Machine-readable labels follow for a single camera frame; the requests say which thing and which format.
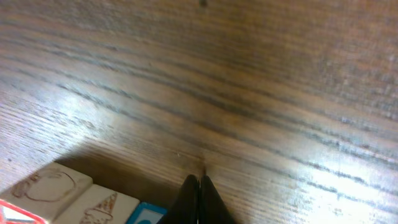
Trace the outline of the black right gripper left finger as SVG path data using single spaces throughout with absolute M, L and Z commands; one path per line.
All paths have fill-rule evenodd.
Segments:
M 196 224 L 198 218 L 199 181 L 188 175 L 182 184 L 177 198 L 158 224 Z

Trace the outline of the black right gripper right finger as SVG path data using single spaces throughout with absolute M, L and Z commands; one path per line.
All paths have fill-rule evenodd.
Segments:
M 204 175 L 200 181 L 198 223 L 237 224 L 207 175 Z

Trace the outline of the blue number five block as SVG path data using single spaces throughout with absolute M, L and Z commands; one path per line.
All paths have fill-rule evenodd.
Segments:
M 126 224 L 157 224 L 167 213 L 167 209 L 141 202 L 128 218 Z

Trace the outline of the yellow edged wooden block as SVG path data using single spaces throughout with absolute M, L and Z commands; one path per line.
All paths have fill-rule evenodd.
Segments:
M 134 197 L 93 184 L 54 224 L 125 224 L 139 205 Z

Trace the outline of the red letter A block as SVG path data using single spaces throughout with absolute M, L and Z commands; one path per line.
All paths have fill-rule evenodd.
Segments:
M 1 192 L 1 203 L 49 223 L 92 184 L 90 176 L 53 162 Z

